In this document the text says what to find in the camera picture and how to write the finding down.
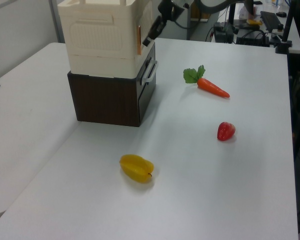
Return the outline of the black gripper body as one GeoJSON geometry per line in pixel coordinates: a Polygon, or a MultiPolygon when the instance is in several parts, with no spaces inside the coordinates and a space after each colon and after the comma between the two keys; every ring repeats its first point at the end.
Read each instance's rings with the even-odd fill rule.
{"type": "Polygon", "coordinates": [[[162,0],[157,9],[160,15],[153,23],[156,28],[159,26],[165,26],[167,21],[175,22],[184,11],[184,8],[177,5],[173,0],[162,0]]]}

